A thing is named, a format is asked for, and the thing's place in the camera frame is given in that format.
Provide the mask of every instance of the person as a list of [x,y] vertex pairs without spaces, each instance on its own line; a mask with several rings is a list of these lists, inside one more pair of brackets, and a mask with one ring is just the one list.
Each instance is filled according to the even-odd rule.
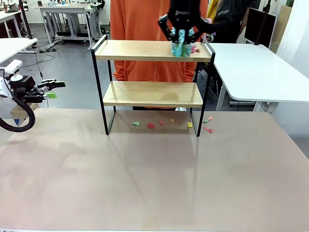
[[218,0],[217,15],[220,12],[229,11],[233,20],[228,27],[216,32],[213,43],[235,44],[247,25],[249,8],[257,9],[259,3],[260,0]]
[[[169,5],[170,0],[112,0],[112,39],[166,41],[158,20],[167,14]],[[200,12],[204,18],[207,7],[208,1],[201,0]],[[195,62],[161,61],[114,61],[114,64],[113,75],[118,81],[153,82],[192,82],[197,65]]]

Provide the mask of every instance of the hoodie zipper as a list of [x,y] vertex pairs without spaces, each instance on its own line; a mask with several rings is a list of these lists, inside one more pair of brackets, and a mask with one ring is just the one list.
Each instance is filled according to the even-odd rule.
[[[159,17],[162,16],[162,11],[163,11],[163,1],[164,0],[160,0],[160,10],[159,10]],[[158,30],[158,33],[157,33],[157,36],[156,36],[156,40],[159,41],[160,40],[160,36],[161,36],[161,28],[159,27],[159,30]],[[155,69],[154,69],[154,77],[156,79],[156,81],[159,81],[159,79],[157,78],[157,68],[158,68],[158,61],[155,62]]]

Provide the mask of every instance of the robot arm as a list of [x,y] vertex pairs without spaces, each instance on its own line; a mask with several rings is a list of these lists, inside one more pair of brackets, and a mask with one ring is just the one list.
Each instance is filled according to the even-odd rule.
[[[178,43],[178,33],[180,29],[185,30],[184,44],[194,43],[203,34],[212,34],[220,29],[225,28],[231,21],[228,12],[218,15],[218,21],[210,24],[201,17],[200,0],[170,0],[169,12],[160,17],[159,26],[169,41]],[[176,30],[172,34],[167,26],[168,19]],[[189,30],[196,27],[198,31],[189,36]]]
[[19,67],[22,65],[20,60],[14,60],[3,71],[3,77],[0,77],[0,97],[11,97],[29,116],[29,123],[23,127],[13,127],[5,123],[0,118],[0,127],[12,132],[24,132],[35,124],[35,115],[27,103],[41,103],[50,98],[48,91],[65,87],[64,82],[58,82],[56,79],[42,80],[42,84],[37,85],[32,76],[22,76],[19,74]]

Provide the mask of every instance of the blue object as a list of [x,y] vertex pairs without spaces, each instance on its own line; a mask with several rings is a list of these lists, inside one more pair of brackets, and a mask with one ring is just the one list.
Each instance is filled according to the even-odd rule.
[[[172,34],[175,34],[176,30],[175,28],[172,28]],[[172,42],[172,54],[176,57],[188,57],[191,54],[191,49],[192,49],[192,43],[191,44],[183,44],[184,42],[184,34],[185,30],[181,29],[178,32],[179,34],[179,39],[178,43],[173,43]],[[193,28],[189,30],[189,36],[194,34]]]

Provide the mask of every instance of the two-tier shelf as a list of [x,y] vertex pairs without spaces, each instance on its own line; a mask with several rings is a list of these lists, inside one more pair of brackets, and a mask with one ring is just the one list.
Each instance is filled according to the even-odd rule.
[[[197,62],[197,70],[202,62],[210,63],[210,65],[214,63],[215,52],[207,41],[205,41],[205,43],[195,43],[200,52],[191,54],[190,57],[187,58],[177,58],[173,56],[171,54],[170,43],[169,41],[108,40],[107,36],[104,35],[92,47],[91,55],[96,74],[104,128],[107,135],[109,135],[112,128],[116,106],[143,106],[190,108],[194,129],[197,137],[199,137],[210,78],[207,78],[206,91],[203,97],[201,97],[196,84],[198,72],[196,72],[192,83],[126,82],[112,80],[111,60]],[[104,97],[101,91],[97,59],[107,60],[108,63],[111,82]],[[104,106],[113,106],[114,114],[109,124],[107,124]],[[193,108],[201,108],[197,129]]]

